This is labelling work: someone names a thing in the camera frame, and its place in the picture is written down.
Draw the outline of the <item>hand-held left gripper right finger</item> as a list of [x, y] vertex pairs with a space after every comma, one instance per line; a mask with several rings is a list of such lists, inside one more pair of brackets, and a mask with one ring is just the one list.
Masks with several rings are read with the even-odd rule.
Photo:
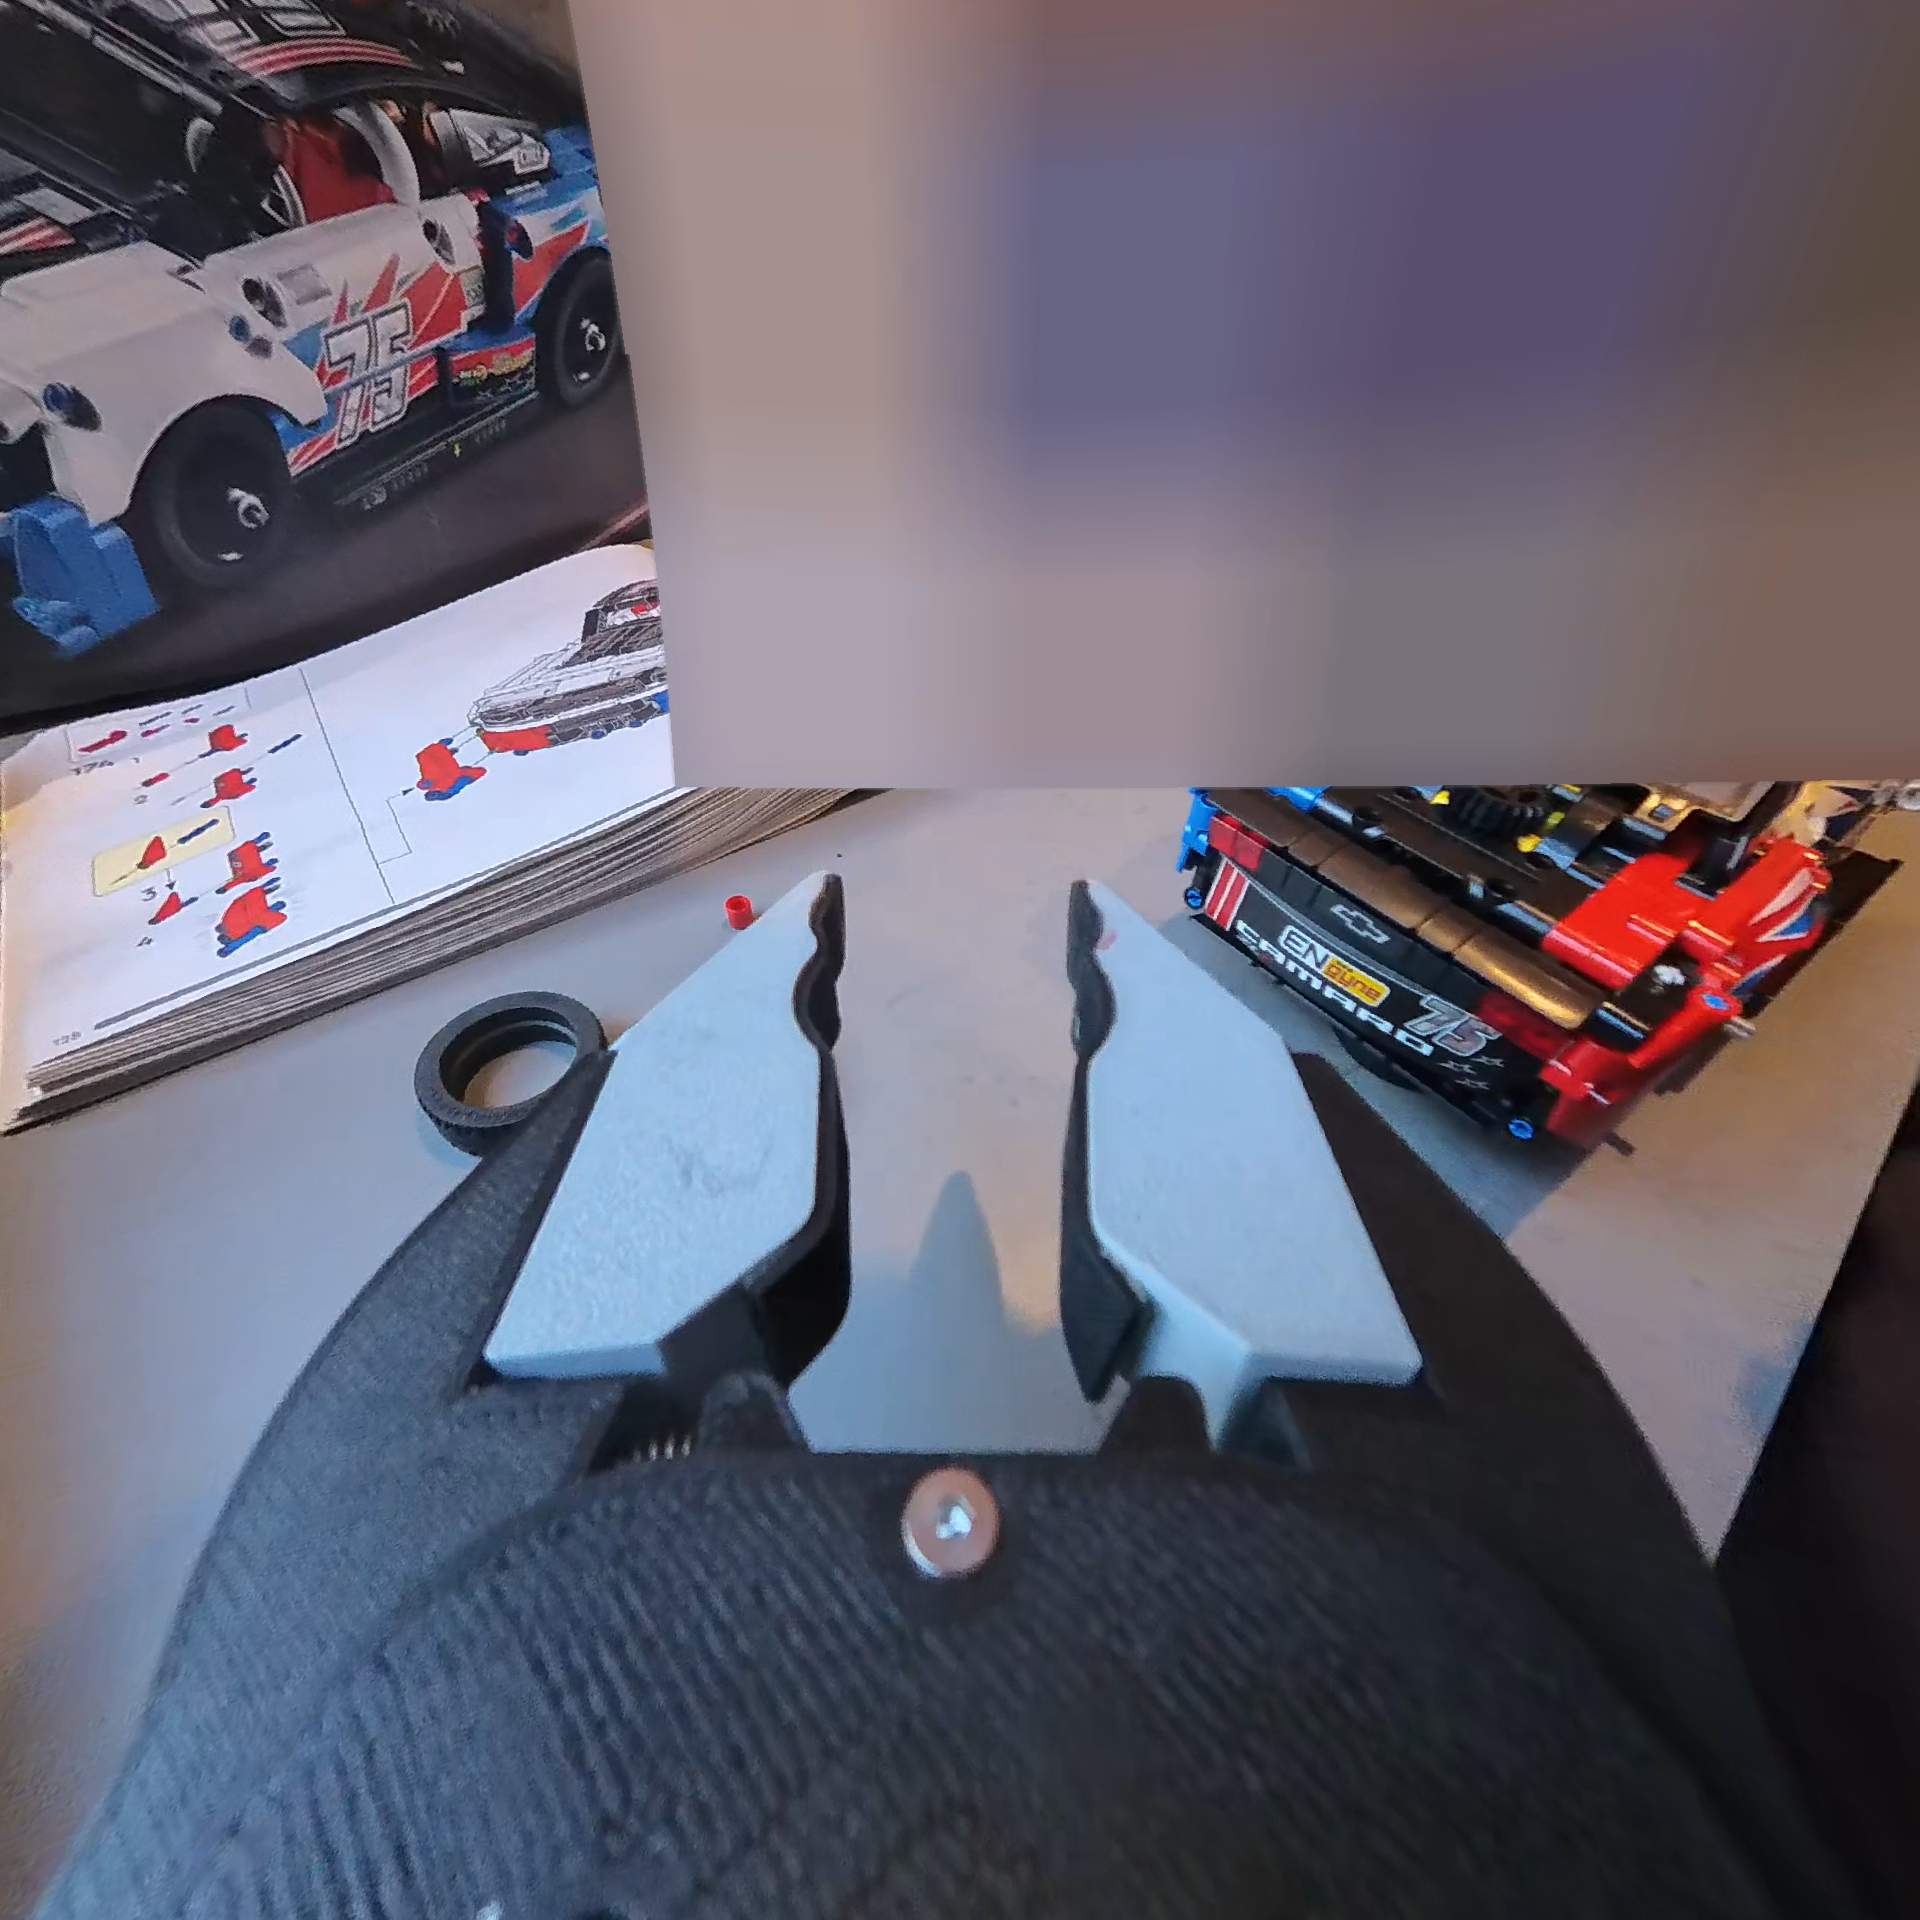
[[1059, 1323], [1079, 1395], [1175, 1380], [1220, 1446], [1272, 1383], [1422, 1355], [1283, 1039], [1099, 882], [1068, 890]]

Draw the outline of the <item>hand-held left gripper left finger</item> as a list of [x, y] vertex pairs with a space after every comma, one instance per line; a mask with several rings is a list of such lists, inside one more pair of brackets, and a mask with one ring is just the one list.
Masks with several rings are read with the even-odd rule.
[[842, 961], [842, 881], [812, 873], [609, 1045], [498, 1375], [789, 1386], [826, 1351], [852, 1303]]

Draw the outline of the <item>toy race car model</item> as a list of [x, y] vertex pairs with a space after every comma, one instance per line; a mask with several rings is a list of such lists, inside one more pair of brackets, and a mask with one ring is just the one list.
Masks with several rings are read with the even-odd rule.
[[1914, 782], [1192, 787], [1179, 868], [1356, 1067], [1590, 1150], [1858, 916], [1896, 810]]

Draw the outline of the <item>grey desk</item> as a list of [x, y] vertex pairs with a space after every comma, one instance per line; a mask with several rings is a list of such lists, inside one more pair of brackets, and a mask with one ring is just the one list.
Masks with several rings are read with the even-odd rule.
[[[562, 990], [614, 1034], [704, 964], [720, 896], [839, 868], [852, 1312], [794, 1392], [824, 1449], [1083, 1446], [1057, 1336], [1064, 910], [1105, 882], [1302, 1050], [1306, 1009], [1179, 916], [1179, 789], [893, 793], [729, 862], [5, 1140], [5, 1660], [78, 1635], [139, 1699], [273, 1406], [465, 1161], [412, 1098], [471, 1000]], [[1630, 1407], [1719, 1548], [1914, 1083], [1914, 819], [1835, 949], [1621, 1147], [1553, 1161], [1360, 1077]]]

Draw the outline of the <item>black rubber tyre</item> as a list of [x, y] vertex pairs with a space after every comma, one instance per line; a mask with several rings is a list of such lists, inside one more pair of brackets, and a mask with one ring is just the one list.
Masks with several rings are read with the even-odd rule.
[[545, 990], [493, 996], [444, 1022], [420, 1048], [412, 1071], [420, 1115], [455, 1151], [485, 1160], [520, 1133], [559, 1083], [501, 1107], [471, 1101], [469, 1089], [493, 1064], [537, 1044], [562, 1044], [570, 1069], [607, 1055], [603, 1023], [578, 998]]

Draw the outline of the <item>open instruction booklet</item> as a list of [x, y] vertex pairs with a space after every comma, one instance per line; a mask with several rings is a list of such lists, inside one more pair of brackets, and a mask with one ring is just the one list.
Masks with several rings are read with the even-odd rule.
[[849, 793], [672, 768], [656, 558], [589, 549], [5, 759], [5, 1132], [211, 1062]]

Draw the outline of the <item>toy car box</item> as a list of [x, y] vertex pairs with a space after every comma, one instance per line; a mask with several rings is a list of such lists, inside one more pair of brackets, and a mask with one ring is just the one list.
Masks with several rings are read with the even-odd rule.
[[5, 731], [646, 531], [568, 5], [3, 5]]

